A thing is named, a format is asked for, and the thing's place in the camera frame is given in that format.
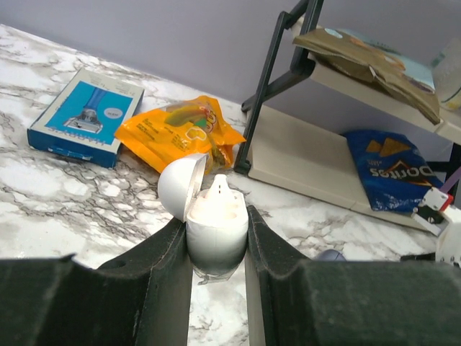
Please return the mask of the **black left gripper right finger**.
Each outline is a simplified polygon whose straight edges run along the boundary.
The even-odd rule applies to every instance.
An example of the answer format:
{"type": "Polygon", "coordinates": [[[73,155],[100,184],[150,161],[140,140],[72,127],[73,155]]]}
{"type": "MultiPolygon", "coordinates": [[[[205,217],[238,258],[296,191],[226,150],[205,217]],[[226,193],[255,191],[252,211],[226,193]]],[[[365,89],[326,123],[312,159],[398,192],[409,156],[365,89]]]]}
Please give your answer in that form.
{"type": "Polygon", "coordinates": [[[251,345],[458,345],[460,270],[430,261],[323,262],[249,206],[251,345]]]}

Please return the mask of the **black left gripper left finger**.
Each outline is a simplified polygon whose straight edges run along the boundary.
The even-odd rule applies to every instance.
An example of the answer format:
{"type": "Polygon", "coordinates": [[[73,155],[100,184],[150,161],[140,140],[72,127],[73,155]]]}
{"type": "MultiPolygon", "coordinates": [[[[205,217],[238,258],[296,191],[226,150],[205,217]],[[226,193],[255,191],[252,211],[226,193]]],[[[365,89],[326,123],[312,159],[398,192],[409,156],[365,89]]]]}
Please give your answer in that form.
{"type": "Polygon", "coordinates": [[[160,231],[97,269],[60,258],[1,261],[3,345],[185,345],[192,264],[186,227],[160,231]]]}

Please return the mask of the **white earbud case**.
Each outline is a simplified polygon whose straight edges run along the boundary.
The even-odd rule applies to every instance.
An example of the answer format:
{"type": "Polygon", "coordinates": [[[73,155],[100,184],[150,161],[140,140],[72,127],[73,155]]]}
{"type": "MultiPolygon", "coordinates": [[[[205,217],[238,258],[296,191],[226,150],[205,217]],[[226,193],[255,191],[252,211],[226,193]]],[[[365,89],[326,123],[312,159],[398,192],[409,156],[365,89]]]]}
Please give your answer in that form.
{"type": "Polygon", "coordinates": [[[187,251],[203,283],[227,280],[245,252],[249,215],[243,193],[232,190],[227,203],[202,189],[207,155],[191,154],[170,163],[158,179],[162,206],[186,226],[187,251]]]}

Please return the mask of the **white earbud one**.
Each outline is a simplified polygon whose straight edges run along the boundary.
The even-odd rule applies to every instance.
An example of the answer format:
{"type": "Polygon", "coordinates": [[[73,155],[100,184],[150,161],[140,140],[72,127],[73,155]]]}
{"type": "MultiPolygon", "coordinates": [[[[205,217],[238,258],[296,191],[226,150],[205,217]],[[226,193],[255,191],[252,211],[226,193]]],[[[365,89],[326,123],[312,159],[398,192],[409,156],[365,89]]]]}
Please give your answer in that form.
{"type": "Polygon", "coordinates": [[[224,174],[217,174],[208,191],[207,197],[213,201],[227,203],[233,197],[231,189],[228,186],[227,177],[224,174]]]}

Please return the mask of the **purple earbud charging case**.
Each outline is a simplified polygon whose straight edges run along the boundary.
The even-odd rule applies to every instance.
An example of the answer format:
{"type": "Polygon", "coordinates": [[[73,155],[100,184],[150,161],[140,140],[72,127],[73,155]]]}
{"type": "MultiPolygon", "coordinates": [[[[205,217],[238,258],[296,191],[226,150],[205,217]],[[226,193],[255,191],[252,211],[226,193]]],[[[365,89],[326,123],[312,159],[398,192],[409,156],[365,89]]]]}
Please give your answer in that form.
{"type": "Polygon", "coordinates": [[[316,261],[328,261],[328,262],[335,262],[335,261],[340,261],[340,262],[345,262],[346,258],[344,255],[335,249],[327,249],[320,254],[318,254],[314,260],[316,261]]]}

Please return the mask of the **black beige shelf rack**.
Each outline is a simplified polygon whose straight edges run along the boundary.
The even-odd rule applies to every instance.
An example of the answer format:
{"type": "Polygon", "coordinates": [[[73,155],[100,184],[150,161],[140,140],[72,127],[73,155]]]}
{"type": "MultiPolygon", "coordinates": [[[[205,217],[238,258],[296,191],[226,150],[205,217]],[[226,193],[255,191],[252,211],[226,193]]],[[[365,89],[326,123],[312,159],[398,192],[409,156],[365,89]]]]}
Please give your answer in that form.
{"type": "Polygon", "coordinates": [[[312,79],[452,141],[449,161],[432,161],[429,166],[448,175],[460,166],[457,113],[441,110],[441,123],[432,125],[416,109],[320,64],[303,48],[295,49],[288,72],[270,79],[284,31],[298,35],[314,29],[322,6],[322,1],[299,1],[290,12],[279,14],[256,93],[241,105],[249,116],[243,133],[246,142],[238,150],[234,169],[261,182],[417,229],[417,222],[408,216],[371,210],[343,136],[264,106],[268,99],[312,79]]]}

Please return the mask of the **blue Doritos bag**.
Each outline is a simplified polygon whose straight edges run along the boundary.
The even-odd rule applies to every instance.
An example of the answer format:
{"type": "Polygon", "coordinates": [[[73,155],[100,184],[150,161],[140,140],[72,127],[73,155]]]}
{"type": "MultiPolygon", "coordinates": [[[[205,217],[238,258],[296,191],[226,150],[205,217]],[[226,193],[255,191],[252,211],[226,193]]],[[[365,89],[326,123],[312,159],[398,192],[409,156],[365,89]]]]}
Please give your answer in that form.
{"type": "Polygon", "coordinates": [[[373,211],[410,213],[442,181],[405,135],[380,130],[344,134],[373,211]]]}

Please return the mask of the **orange snack bag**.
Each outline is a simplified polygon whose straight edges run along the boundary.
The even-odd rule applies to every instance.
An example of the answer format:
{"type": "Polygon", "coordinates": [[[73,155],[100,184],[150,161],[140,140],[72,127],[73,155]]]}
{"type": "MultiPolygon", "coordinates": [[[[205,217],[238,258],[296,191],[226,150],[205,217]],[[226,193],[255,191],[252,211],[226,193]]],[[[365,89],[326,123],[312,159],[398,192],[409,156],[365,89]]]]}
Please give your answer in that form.
{"type": "Polygon", "coordinates": [[[161,173],[173,161],[206,154],[207,174],[232,166],[233,147],[246,141],[209,96],[177,102],[126,120],[115,138],[161,173]]]}

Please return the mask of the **blue razor box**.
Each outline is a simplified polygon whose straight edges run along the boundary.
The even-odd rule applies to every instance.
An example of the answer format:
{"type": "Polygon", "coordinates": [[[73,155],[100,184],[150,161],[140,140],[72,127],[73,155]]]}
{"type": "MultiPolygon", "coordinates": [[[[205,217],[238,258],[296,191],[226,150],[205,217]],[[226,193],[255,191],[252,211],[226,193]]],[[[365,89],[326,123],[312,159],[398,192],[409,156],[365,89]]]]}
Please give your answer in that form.
{"type": "Polygon", "coordinates": [[[143,95],[140,86],[82,68],[27,129],[28,144],[111,169],[122,148],[115,132],[143,95]]]}

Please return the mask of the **teal gold chip bag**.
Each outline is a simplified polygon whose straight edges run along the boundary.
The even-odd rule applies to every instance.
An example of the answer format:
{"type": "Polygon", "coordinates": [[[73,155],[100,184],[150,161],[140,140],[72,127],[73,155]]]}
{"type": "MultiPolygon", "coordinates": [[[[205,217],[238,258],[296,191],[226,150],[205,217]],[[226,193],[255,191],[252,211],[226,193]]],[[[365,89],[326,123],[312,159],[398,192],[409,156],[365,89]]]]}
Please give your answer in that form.
{"type": "Polygon", "coordinates": [[[293,43],[341,73],[416,108],[432,124],[441,123],[428,66],[352,30],[316,28],[295,36],[293,43]]]}

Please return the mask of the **white mug on shelf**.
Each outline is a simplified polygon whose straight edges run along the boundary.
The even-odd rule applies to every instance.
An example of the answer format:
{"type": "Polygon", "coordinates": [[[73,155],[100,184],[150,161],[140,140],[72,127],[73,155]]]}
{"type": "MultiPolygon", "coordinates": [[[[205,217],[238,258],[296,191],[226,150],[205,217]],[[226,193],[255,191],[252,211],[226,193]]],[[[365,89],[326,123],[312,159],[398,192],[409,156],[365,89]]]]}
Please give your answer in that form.
{"type": "Polygon", "coordinates": [[[431,62],[439,104],[446,110],[460,109],[460,39],[453,38],[431,62]]]}

